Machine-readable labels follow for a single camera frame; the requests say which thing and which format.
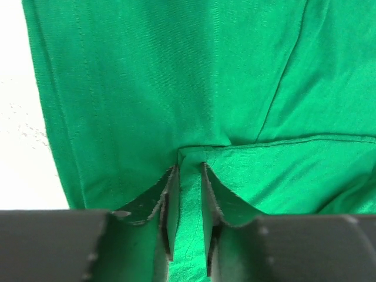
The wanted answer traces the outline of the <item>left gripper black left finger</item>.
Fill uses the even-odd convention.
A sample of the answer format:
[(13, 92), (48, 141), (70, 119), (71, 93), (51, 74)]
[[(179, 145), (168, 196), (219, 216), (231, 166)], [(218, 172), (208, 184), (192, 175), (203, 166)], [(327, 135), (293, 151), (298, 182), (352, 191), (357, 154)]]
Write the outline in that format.
[(169, 168), (149, 189), (114, 211), (122, 222), (121, 281), (168, 281), (180, 217), (179, 167)]

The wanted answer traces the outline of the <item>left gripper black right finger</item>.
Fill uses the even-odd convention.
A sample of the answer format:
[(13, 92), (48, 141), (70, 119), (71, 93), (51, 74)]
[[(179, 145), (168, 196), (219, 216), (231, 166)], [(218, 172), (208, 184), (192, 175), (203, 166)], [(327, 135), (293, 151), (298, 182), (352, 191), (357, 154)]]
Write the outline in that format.
[(252, 281), (256, 272), (252, 222), (264, 212), (224, 185), (207, 163), (200, 168), (207, 276), (211, 281)]

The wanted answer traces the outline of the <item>green t-shirt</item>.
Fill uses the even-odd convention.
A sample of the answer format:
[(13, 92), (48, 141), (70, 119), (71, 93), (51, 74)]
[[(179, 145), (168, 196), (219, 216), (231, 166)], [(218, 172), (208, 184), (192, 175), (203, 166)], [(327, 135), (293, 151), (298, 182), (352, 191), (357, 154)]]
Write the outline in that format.
[(23, 1), (68, 204), (180, 168), (170, 281), (206, 281), (200, 165), (268, 214), (375, 212), (374, 1)]

